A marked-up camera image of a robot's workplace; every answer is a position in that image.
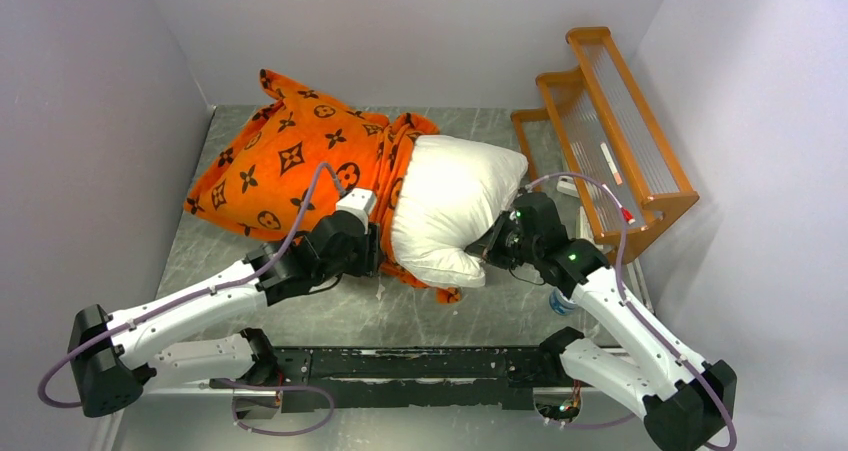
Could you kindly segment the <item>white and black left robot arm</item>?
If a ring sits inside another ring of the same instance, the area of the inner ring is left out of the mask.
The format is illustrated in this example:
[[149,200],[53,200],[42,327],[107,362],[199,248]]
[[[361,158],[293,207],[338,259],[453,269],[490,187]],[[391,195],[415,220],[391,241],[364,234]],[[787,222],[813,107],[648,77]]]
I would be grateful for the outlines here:
[[371,277],[381,229],[336,211],[290,243],[264,243],[230,267],[182,291],[129,310],[99,305],[75,317],[70,366],[87,417],[102,417],[145,392],[199,380],[261,387],[282,377],[269,338],[247,328],[223,339],[190,336],[231,317],[306,296],[344,274]]

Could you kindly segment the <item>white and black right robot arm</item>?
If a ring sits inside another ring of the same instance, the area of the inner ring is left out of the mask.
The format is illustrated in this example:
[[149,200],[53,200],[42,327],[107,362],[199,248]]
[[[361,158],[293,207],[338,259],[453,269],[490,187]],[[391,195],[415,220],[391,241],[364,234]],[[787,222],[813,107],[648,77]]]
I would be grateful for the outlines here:
[[574,328],[546,339],[542,377],[570,378],[616,400],[638,417],[661,450],[700,450],[731,430],[738,377],[682,343],[626,287],[595,244],[568,235],[551,198],[518,197],[466,252],[495,267],[532,266],[556,296],[594,317],[627,352],[622,359]]

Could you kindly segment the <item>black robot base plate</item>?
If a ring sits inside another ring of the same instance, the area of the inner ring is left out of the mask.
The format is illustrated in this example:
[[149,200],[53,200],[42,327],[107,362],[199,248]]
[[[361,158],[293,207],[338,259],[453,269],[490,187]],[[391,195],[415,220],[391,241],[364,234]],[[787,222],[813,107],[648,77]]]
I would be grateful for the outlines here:
[[278,347],[236,382],[281,386],[281,410],[495,406],[535,410],[572,395],[574,380],[539,346]]

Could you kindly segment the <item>orange patterned pillowcase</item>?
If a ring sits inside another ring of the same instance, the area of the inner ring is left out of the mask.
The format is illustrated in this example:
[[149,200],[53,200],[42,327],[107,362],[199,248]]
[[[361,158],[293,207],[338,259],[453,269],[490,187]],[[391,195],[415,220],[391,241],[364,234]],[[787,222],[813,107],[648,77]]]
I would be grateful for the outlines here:
[[383,273],[424,287],[397,261],[391,223],[415,147],[440,130],[429,119],[356,110],[270,69],[259,82],[273,103],[259,108],[196,180],[184,210],[225,230],[281,241],[331,214],[341,190],[372,190]]

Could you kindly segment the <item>white pillow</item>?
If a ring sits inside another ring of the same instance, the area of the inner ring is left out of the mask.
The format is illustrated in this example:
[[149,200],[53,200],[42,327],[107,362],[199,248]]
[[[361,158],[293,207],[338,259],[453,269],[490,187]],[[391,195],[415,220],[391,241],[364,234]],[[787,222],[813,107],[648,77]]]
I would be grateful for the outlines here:
[[484,286],[481,260],[465,248],[510,206],[527,171],[526,157],[504,147],[417,138],[393,212],[393,261],[431,287]]

